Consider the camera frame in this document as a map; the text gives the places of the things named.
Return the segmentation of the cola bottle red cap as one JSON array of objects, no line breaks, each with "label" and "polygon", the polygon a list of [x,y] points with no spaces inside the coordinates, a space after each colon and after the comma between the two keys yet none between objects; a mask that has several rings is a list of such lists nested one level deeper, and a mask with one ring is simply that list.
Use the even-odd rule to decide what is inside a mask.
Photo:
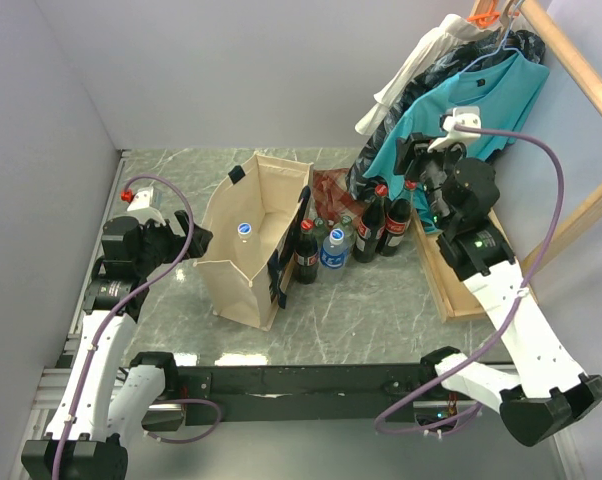
[{"label": "cola bottle red cap", "polygon": [[406,230],[410,225],[411,211],[414,198],[414,192],[417,183],[406,180],[404,189],[408,191],[407,198],[401,196],[393,200],[386,214],[385,230],[379,241],[377,252],[385,257],[394,256],[404,239]]},{"label": "cola bottle red cap", "polygon": [[294,277],[301,284],[312,284],[318,276],[319,249],[313,232],[314,223],[304,219],[300,224],[300,236],[294,251]]},{"label": "cola bottle red cap", "polygon": [[379,240],[385,230],[387,194],[386,185],[377,185],[372,200],[360,219],[352,251],[354,259],[360,263],[369,263],[375,257]]}]

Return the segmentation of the beige canvas tote bag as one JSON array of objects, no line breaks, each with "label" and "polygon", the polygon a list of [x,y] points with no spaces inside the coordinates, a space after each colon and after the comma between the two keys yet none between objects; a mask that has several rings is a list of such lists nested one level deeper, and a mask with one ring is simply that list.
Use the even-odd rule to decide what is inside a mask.
[{"label": "beige canvas tote bag", "polygon": [[[277,311],[286,307],[312,174],[312,164],[254,154],[217,186],[202,221],[214,237],[196,261],[215,315],[268,331]],[[261,268],[252,277],[235,256],[237,226],[243,222],[260,238]]]}]

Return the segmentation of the clear green-capped glass bottle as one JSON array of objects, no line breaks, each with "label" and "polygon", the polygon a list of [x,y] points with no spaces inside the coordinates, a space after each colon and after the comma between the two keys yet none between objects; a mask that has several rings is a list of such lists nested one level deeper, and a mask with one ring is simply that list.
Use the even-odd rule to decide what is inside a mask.
[{"label": "clear green-capped glass bottle", "polygon": [[328,223],[321,217],[315,217],[313,220],[313,234],[317,242],[318,250],[321,250],[329,233],[330,228]]}]

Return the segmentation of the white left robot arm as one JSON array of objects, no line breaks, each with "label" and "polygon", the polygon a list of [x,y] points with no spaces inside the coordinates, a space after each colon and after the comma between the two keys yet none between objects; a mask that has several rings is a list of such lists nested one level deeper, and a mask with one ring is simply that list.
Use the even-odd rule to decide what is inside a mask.
[{"label": "white left robot arm", "polygon": [[159,214],[128,212],[103,226],[81,310],[81,338],[60,404],[42,438],[26,441],[21,463],[32,479],[122,479],[128,448],[154,401],[174,399],[181,378],[172,354],[140,354],[122,387],[115,382],[162,265],[202,257],[213,235],[178,210],[176,234]]}]

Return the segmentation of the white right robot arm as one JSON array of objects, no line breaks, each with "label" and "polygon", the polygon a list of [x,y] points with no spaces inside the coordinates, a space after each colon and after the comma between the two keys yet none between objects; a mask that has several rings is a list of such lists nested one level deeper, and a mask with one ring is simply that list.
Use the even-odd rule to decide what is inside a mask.
[{"label": "white right robot arm", "polygon": [[420,386],[380,413],[374,427],[388,433],[387,418],[401,408],[424,394],[441,398],[453,391],[475,401],[472,415],[483,406],[498,412],[510,434],[531,447],[597,406],[602,377],[587,375],[558,340],[528,289],[536,269],[521,270],[491,220],[481,216],[457,228],[478,215],[480,200],[493,206],[499,194],[489,165],[474,158],[458,164],[461,171],[448,176],[443,194],[458,215],[437,242],[496,330],[469,356],[445,347],[424,357]]}]

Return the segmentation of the cola bottle red cap front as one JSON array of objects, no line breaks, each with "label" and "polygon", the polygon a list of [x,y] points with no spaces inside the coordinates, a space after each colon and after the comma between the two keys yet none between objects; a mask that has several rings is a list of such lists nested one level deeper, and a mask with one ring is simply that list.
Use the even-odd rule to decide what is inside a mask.
[{"label": "cola bottle red cap front", "polygon": [[387,194],[386,185],[377,185],[372,200],[360,219],[352,251],[354,259],[360,263],[369,263],[375,257],[379,240],[385,230]]}]

